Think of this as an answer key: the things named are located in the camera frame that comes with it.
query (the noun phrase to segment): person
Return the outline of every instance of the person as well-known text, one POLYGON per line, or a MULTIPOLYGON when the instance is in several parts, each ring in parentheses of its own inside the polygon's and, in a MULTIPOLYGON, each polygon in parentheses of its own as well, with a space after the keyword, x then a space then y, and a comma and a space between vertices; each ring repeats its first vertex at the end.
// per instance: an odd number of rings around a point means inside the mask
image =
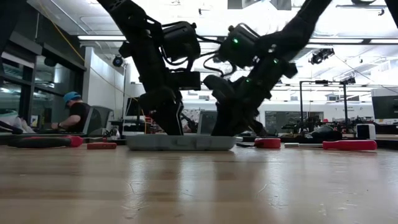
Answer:
POLYGON ((63 96, 65 107, 69 108, 69 117, 62 122, 53 123, 52 129, 65 129, 68 132, 83 132, 87 120, 90 105, 83 102, 81 95, 77 92, 70 92, 63 96))

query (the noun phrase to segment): workbench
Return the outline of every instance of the workbench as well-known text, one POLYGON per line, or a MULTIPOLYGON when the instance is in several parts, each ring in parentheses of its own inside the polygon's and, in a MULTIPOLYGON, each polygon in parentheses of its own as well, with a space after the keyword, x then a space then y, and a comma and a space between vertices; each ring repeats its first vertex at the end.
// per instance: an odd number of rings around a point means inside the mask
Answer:
POLYGON ((398 153, 0 148, 0 223, 396 224, 398 153))

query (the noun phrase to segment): blue cap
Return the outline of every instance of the blue cap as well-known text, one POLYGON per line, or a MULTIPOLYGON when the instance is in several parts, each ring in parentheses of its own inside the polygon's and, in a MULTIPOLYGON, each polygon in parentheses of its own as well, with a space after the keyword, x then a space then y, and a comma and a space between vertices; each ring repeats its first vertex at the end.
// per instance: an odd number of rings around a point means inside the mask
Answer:
POLYGON ((73 100, 74 98, 78 98, 78 97, 81 98, 81 95, 79 93, 70 92, 70 93, 65 94, 65 96, 63 96, 63 101, 65 102, 65 105, 66 105, 69 101, 73 100))

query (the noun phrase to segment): screwdriver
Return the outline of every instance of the screwdriver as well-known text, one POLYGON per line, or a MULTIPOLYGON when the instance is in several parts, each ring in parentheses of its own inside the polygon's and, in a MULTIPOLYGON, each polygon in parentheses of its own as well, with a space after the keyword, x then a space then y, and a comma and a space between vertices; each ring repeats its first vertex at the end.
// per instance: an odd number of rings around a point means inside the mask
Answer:
POLYGON ((373 140, 340 140, 324 141, 322 144, 285 143, 285 147, 321 147, 324 150, 370 151, 377 149, 377 143, 373 140))

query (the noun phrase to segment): man's arm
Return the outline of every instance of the man's arm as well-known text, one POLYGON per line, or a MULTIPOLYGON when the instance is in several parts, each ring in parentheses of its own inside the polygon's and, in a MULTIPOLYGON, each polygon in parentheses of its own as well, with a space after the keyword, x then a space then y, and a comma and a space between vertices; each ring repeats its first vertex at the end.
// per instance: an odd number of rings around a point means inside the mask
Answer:
POLYGON ((51 125, 51 128, 52 129, 58 129, 58 128, 67 129, 67 128, 79 123, 80 120, 81 120, 81 117, 79 115, 71 115, 65 121, 62 121, 60 123, 53 123, 51 125))
POLYGON ((77 104, 77 105, 73 105, 70 108, 70 114, 69 117, 65 120, 62 121, 60 123, 53 123, 51 125, 52 129, 67 129, 71 126, 76 125, 77 123, 79 123, 79 121, 81 120, 81 105, 77 104))

